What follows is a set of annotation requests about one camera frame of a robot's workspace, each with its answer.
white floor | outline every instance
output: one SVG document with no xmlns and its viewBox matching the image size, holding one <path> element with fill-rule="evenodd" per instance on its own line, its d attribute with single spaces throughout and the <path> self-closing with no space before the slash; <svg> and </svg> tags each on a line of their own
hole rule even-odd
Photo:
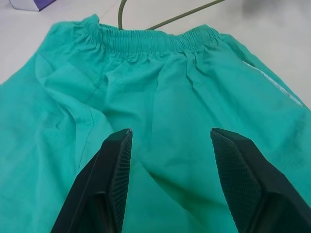
<svg viewBox="0 0 311 233">
<path fill-rule="evenodd" d="M 0 83 L 22 67 L 50 26 L 92 14 L 117 26 L 121 0 L 57 0 L 41 12 L 15 10 L 0 0 Z M 125 29 L 146 29 L 211 0 L 128 0 Z M 311 1 L 226 0 L 163 26 L 178 34 L 207 24 L 245 44 L 311 107 Z"/>
</svg>

black plastic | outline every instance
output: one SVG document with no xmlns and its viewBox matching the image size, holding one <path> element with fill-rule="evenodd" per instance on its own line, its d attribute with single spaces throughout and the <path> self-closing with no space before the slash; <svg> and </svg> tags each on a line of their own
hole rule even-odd
<svg viewBox="0 0 311 233">
<path fill-rule="evenodd" d="M 121 233 L 132 131 L 111 134 L 76 177 L 52 233 Z"/>
<path fill-rule="evenodd" d="M 239 233 L 311 233 L 311 209 L 248 138 L 210 133 L 221 186 Z"/>
</svg>

elastic waistband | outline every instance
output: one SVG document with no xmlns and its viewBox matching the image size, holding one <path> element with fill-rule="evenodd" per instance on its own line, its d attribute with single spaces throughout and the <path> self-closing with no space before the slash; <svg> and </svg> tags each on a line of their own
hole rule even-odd
<svg viewBox="0 0 311 233">
<path fill-rule="evenodd" d="M 119 30 L 99 23 L 97 15 L 84 20 L 89 35 L 106 51 L 119 53 L 195 50 L 202 45 L 215 44 L 219 34 L 207 25 L 172 35 L 152 30 Z"/>
</svg>

teal fabric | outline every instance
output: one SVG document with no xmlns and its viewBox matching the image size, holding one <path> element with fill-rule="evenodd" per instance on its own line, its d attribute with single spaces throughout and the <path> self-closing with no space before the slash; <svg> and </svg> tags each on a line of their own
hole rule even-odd
<svg viewBox="0 0 311 233">
<path fill-rule="evenodd" d="M 212 127 L 251 138 L 311 205 L 311 112 L 233 37 L 58 23 L 0 86 L 0 232 L 49 232 L 103 140 L 132 128 L 123 232 L 236 233 Z"/>
</svg>

green wire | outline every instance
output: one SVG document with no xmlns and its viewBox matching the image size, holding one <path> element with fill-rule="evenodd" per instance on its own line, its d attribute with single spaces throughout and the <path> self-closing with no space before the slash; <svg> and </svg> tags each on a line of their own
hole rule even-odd
<svg viewBox="0 0 311 233">
<path fill-rule="evenodd" d="M 120 7 L 119 7 L 119 13 L 118 13 L 118 25 L 119 25 L 119 30 L 123 30 L 123 27 L 122 27 L 122 14 L 123 14 L 123 9 L 124 9 L 124 6 L 125 6 L 126 1 L 127 1 L 127 0 L 122 0 L 122 1 L 121 1 L 121 4 L 120 4 Z M 163 25 L 166 25 L 166 24 L 169 24 L 169 23 L 171 23 L 171 22 L 174 22 L 174 21 L 176 21 L 176 20 L 178 20 L 178 19 L 180 19 L 180 18 L 186 17 L 186 16 L 191 15 L 191 14 L 193 14 L 193 13 L 195 13 L 195 12 L 201 11 L 201 10 L 203 10 L 203 9 L 205 9 L 205 8 L 208 8 L 208 7 L 212 6 L 212 5 L 218 4 L 218 3 L 222 2 L 222 1 L 224 1 L 224 0 L 212 1 L 212 2 L 210 2 L 210 3 L 208 3 L 208 4 L 205 4 L 205 5 L 203 5 L 203 6 L 200 6 L 200 7 L 198 7 L 198 8 L 195 8 L 195 9 L 193 9 L 193 10 L 191 10 L 191 11 L 188 11 L 188 12 L 185 12 L 185 13 L 183 13 L 183 14 L 181 14 L 181 15 L 176 16 L 176 17 L 170 18 L 170 19 L 168 19 L 168 20 L 166 20 L 166 21 L 164 21 L 164 22 L 162 22 L 162 23 L 156 24 L 156 25 L 154 25 L 153 27 L 148 28 L 148 30 L 153 30 L 153 29 L 162 27 Z"/>
</svg>

